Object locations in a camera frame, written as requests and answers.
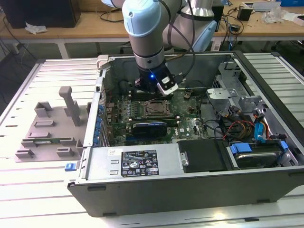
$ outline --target metal workbench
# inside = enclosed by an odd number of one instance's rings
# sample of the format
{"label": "metal workbench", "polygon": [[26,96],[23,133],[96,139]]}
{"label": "metal workbench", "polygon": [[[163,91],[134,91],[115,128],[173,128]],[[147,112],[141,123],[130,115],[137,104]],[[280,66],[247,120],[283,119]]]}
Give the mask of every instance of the metal workbench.
{"label": "metal workbench", "polygon": [[[281,57],[271,54],[246,57],[304,125],[301,76]],[[65,187],[75,175],[64,171],[68,162],[15,163],[19,142],[36,116],[36,103],[45,100],[53,107],[64,106],[58,91],[68,85],[72,86],[72,97],[78,104],[86,105],[93,96],[98,75],[96,58],[36,64],[0,117],[1,227],[304,227],[304,186],[277,203],[92,218]]]}

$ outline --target wooden desk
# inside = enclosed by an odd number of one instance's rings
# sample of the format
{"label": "wooden desk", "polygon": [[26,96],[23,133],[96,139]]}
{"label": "wooden desk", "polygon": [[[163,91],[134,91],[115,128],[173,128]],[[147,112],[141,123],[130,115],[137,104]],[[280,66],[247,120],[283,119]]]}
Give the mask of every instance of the wooden desk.
{"label": "wooden desk", "polygon": [[[243,0],[232,0],[233,6],[225,7],[224,12],[237,7]],[[283,8],[289,12],[304,13],[304,7]],[[75,28],[48,28],[48,32],[33,35],[25,29],[12,29],[11,32],[23,43],[56,43],[59,47],[62,58],[68,58],[66,43],[86,43],[86,42],[126,42],[128,34],[123,23],[111,23],[100,20],[100,13],[82,12],[81,18]],[[3,16],[0,16],[0,37],[5,43],[16,43],[10,33],[5,29]],[[112,13],[109,19],[122,19],[120,12]],[[244,31],[238,40],[249,41],[269,41],[269,40],[298,40],[304,39],[304,27],[293,22],[266,24],[262,20],[262,13],[254,13],[250,20],[244,23]],[[233,18],[229,18],[230,23],[238,24]],[[226,25],[221,23],[219,31],[214,34],[212,50],[218,50],[226,33]]]}

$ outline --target computer case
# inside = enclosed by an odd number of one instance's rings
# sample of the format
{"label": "computer case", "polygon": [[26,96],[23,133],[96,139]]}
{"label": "computer case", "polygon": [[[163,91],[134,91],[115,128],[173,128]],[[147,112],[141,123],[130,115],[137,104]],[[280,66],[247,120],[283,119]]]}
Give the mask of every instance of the computer case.
{"label": "computer case", "polygon": [[0,0],[8,22],[14,29],[25,22],[46,27],[75,27],[80,18],[79,0]]}

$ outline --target circuit board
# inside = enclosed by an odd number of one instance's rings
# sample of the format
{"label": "circuit board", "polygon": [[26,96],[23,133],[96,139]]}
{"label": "circuit board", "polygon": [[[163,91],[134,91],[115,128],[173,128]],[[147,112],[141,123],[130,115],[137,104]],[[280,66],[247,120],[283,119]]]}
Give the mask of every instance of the circuit board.
{"label": "circuit board", "polygon": [[[180,140],[208,138],[199,120],[199,97],[184,99],[185,91],[170,100],[132,101],[127,96],[114,98],[108,109],[111,146],[176,143]],[[165,122],[167,134],[157,138],[137,138],[131,128],[135,123]]]}

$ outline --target warning label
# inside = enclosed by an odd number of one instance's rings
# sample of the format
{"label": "warning label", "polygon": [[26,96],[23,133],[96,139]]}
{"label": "warning label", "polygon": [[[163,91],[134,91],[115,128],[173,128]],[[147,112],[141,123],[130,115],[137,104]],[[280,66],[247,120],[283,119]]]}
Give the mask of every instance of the warning label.
{"label": "warning label", "polygon": [[156,150],[122,152],[123,177],[159,175]]}

